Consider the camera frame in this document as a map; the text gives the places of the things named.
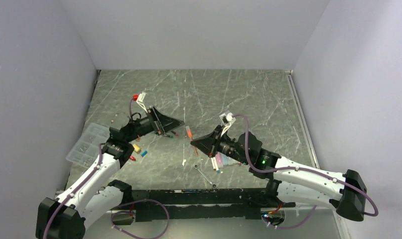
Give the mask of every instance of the white connector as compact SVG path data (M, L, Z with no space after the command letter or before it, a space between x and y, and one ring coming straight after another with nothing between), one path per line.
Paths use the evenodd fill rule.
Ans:
M223 131L221 132L221 136L223 136L236 121L236 118L233 117L233 114L230 111L226 111L220 115L220 119L224 124Z
M145 103L143 100L145 99L146 93L142 91L137 97L136 103L146 112L148 113L148 110L146 110Z

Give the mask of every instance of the wrench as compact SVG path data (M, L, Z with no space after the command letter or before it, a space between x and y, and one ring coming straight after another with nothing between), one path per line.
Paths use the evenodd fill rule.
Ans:
M217 185L215 185L215 183L213 183L213 181L211 181L211 179L210 179L207 175L205 175L205 173L202 172L201 169L199 169L199 167L198 167L197 164L195 164L194 167L195 167L195 169L198 170L198 172L208 181L208 183L211 184L211 186L212 186L214 189L217 188Z

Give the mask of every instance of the marble tabletop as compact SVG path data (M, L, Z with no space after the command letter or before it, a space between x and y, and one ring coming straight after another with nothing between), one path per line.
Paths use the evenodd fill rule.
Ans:
M145 105L155 106L167 116L184 120L193 137L206 135L221 123L218 115L229 110L248 116L250 131L263 142L263 148L312 166L289 84L282 70L103 70L86 117L85 127L95 122L120 129L128 122L133 94L147 93ZM135 103L132 112L143 110ZM238 138L244 131L237 119L228 135ZM213 170L211 160L194 154L184 127L179 137L153 133L137 142L145 157L134 153L111 179L119 179L134 189L202 189L211 185L197 172L201 169L218 188L264 187L248 172L247 166L225 166ZM86 169L73 165L68 185Z

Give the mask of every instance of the white wall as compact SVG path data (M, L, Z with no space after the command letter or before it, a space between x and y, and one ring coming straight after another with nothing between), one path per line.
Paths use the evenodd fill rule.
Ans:
M62 0L97 69L293 69L329 0Z
M59 1L0 0L0 239L35 238L66 183L95 67Z
M294 72L321 167L359 171L379 206L353 238L402 239L402 0L330 1Z

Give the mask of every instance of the yellow object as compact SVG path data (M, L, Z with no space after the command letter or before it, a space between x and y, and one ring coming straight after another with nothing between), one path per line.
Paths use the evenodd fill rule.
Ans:
M136 153L140 153L140 148L137 144L133 144Z

